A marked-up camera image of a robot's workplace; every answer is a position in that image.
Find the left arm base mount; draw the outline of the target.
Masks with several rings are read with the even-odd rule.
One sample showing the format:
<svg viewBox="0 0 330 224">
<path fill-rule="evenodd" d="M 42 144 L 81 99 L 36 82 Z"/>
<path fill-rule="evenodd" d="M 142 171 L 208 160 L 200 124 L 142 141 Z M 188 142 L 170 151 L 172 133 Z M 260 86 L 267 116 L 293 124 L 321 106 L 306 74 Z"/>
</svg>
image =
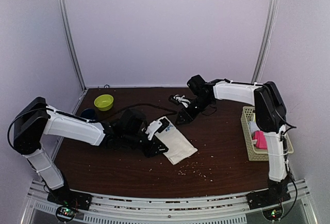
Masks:
<svg viewBox="0 0 330 224">
<path fill-rule="evenodd" d="M 92 201 L 92 195 L 72 190 L 48 190 L 47 200 L 58 205 L 55 217 L 61 223 L 73 221 L 81 211 L 88 211 Z"/>
</svg>

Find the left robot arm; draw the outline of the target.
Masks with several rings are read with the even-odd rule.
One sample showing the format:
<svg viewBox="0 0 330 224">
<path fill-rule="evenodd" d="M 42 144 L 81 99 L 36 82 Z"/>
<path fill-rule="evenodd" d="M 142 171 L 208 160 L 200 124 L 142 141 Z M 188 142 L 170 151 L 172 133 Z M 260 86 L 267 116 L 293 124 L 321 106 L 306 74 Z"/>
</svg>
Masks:
<svg viewBox="0 0 330 224">
<path fill-rule="evenodd" d="M 168 126 L 167 118 L 148 123 L 144 113 L 132 108 L 125 108 L 123 115 L 110 123 L 86 119 L 60 111 L 48 105 L 45 98 L 37 97 L 12 120 L 7 139 L 45 181 L 49 193 L 62 205 L 70 205 L 74 194 L 64 174 L 45 152 L 42 136 L 68 138 L 105 149 L 139 149 L 145 157 L 154 157 L 169 150 L 156 137 Z"/>
</svg>

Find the white towel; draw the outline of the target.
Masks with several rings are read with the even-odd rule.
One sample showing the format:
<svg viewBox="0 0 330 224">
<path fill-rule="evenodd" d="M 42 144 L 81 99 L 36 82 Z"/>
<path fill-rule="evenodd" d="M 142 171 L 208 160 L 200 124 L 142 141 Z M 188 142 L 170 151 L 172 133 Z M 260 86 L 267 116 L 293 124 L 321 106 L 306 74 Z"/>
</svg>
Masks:
<svg viewBox="0 0 330 224">
<path fill-rule="evenodd" d="M 167 117 L 164 118 L 169 121 L 169 125 L 162 132 L 156 132 L 155 136 L 169 149 L 164 153 L 165 157 L 172 165 L 176 165 L 195 154 L 198 149 L 190 143 Z"/>
</svg>

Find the right aluminium frame post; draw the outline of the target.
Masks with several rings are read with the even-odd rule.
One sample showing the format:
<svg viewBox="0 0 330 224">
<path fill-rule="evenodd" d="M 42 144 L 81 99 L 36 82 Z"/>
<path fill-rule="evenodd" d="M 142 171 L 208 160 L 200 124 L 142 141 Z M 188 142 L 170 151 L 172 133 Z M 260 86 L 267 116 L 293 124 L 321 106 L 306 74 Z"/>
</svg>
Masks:
<svg viewBox="0 0 330 224">
<path fill-rule="evenodd" d="M 261 80 L 271 46 L 271 36 L 276 23 L 278 7 L 279 0 L 269 0 L 266 23 L 251 83 L 260 82 Z"/>
</svg>

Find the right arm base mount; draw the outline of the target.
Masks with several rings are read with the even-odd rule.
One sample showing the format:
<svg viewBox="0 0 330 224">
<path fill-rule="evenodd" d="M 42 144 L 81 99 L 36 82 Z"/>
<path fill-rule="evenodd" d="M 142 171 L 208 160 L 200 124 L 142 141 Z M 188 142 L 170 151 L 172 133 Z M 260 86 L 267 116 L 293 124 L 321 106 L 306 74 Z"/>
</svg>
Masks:
<svg viewBox="0 0 330 224">
<path fill-rule="evenodd" d="M 278 195 L 270 189 L 251 191 L 246 195 L 250 210 L 261 209 L 267 221 L 280 221 L 284 217 L 283 203 L 291 199 L 287 191 Z"/>
</svg>

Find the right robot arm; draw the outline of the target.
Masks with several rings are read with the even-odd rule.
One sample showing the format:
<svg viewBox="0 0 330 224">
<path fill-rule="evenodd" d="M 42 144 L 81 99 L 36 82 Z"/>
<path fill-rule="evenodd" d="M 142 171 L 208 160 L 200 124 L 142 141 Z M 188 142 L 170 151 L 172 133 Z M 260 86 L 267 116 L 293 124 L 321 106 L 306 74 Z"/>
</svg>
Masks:
<svg viewBox="0 0 330 224">
<path fill-rule="evenodd" d="M 269 204 L 275 204 L 284 196 L 290 179 L 287 168 L 287 111 L 276 84 L 272 81 L 264 84 L 240 83 L 228 79 L 207 82 L 200 75 L 195 75 L 187 85 L 195 98 L 178 112 L 176 125 L 191 123 L 216 100 L 241 102 L 254 107 L 255 122 L 264 133 L 269 158 L 268 189 L 264 199 Z"/>
</svg>

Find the left aluminium frame post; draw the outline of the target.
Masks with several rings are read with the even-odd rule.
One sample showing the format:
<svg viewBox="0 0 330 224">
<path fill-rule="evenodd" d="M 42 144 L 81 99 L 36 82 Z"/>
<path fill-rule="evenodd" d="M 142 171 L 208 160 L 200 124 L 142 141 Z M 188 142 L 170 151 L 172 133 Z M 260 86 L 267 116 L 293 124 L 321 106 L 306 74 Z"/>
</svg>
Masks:
<svg viewBox="0 0 330 224">
<path fill-rule="evenodd" d="M 74 46 L 72 32 L 71 32 L 71 28 L 70 28 L 70 24 L 69 24 L 69 17 L 68 17 L 65 0 L 58 0 L 58 4 L 59 4 L 60 14 L 61 14 L 63 28 L 64 28 L 65 40 L 66 40 L 66 43 L 68 46 L 70 59 L 73 64 L 74 72 L 78 79 L 81 90 L 85 91 L 87 89 L 87 87 L 86 87 L 85 81 L 83 79 L 83 74 L 81 72 L 81 68 L 80 68 L 80 65 L 79 65 L 79 62 L 77 59 L 76 49 Z"/>
</svg>

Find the aluminium front rail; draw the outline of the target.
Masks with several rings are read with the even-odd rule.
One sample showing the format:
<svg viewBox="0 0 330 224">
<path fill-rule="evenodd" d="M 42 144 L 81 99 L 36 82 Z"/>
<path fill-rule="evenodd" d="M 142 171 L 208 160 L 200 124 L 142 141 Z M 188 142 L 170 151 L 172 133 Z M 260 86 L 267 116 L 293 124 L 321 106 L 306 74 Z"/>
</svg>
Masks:
<svg viewBox="0 0 330 224">
<path fill-rule="evenodd" d="M 291 199 L 251 209 L 247 193 L 193 198 L 133 198 L 92 194 L 88 210 L 78 210 L 69 223 L 319 223 L 305 180 L 288 185 Z"/>
</svg>

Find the green bowl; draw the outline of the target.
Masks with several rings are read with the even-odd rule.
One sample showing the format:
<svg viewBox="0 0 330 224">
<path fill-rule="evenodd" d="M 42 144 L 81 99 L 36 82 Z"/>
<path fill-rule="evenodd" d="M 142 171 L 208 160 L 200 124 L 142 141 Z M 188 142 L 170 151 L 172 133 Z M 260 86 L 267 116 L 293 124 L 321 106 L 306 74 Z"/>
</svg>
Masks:
<svg viewBox="0 0 330 224">
<path fill-rule="evenodd" d="M 94 100 L 94 106 L 100 111 L 108 111 L 113 107 L 114 98 L 112 95 L 103 94 Z"/>
</svg>

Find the aluminium frame post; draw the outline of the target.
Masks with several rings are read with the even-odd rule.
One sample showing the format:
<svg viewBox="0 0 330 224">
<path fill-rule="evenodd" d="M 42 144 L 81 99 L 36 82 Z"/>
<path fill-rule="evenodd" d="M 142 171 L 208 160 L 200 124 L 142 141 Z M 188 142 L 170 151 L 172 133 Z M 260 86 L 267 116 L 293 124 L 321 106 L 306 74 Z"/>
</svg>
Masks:
<svg viewBox="0 0 330 224">
<path fill-rule="evenodd" d="M 63 28 L 64 28 L 65 40 L 66 40 L 66 43 L 68 46 L 70 59 L 73 64 L 74 72 L 78 79 L 81 90 L 85 91 L 87 89 L 87 87 L 86 87 L 85 81 L 83 79 L 83 74 L 81 72 L 81 68 L 80 68 L 80 65 L 79 65 L 79 62 L 77 59 L 76 49 L 74 46 L 72 32 L 71 32 L 71 28 L 70 28 L 70 24 L 69 24 L 69 17 L 68 17 L 65 0 L 58 0 L 58 4 L 59 4 L 60 14 L 61 14 Z"/>
<path fill-rule="evenodd" d="M 279 0 L 269 0 L 266 23 L 251 83 L 260 82 L 261 80 L 271 46 L 271 36 L 276 23 L 278 7 Z"/>
</svg>

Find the beige plastic basket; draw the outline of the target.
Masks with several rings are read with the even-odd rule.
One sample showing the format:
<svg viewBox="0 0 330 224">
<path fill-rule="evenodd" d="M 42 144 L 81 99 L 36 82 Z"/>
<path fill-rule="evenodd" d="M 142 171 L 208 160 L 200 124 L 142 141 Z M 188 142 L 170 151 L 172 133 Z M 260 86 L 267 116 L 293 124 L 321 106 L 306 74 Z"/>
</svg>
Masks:
<svg viewBox="0 0 330 224">
<path fill-rule="evenodd" d="M 271 138 L 256 125 L 255 108 L 244 106 L 241 125 L 249 161 L 268 161 L 267 140 Z"/>
</svg>

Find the dark blue mug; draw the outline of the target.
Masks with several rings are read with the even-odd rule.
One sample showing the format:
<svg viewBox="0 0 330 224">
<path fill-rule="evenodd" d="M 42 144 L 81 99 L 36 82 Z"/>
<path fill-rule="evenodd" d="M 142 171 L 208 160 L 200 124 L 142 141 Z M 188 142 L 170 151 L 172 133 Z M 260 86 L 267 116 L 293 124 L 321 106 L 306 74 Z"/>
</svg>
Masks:
<svg viewBox="0 0 330 224">
<path fill-rule="evenodd" d="M 86 108 L 80 113 L 80 117 L 89 120 L 98 120 L 96 111 L 93 108 Z"/>
</svg>

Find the pink towel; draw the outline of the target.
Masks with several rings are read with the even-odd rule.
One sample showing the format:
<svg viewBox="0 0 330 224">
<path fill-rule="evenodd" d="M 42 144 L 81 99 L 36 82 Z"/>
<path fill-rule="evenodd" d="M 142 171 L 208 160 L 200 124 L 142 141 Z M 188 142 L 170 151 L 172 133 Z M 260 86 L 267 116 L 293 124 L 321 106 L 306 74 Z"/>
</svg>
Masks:
<svg viewBox="0 0 330 224">
<path fill-rule="evenodd" d="M 262 131 L 256 131 L 253 136 L 253 140 L 256 140 L 255 147 L 258 149 L 266 150 L 267 141 Z"/>
</svg>

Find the light blue rolled towel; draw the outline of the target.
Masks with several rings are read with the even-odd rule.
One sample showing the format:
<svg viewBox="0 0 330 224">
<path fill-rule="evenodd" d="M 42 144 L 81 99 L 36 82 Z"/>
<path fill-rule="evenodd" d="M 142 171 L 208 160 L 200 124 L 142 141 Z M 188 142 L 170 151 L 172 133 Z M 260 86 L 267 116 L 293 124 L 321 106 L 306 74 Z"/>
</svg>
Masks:
<svg viewBox="0 0 330 224">
<path fill-rule="evenodd" d="M 248 124 L 249 124 L 249 129 L 250 129 L 251 134 L 255 133 L 258 130 L 258 126 L 257 126 L 256 122 L 249 121 Z"/>
</svg>

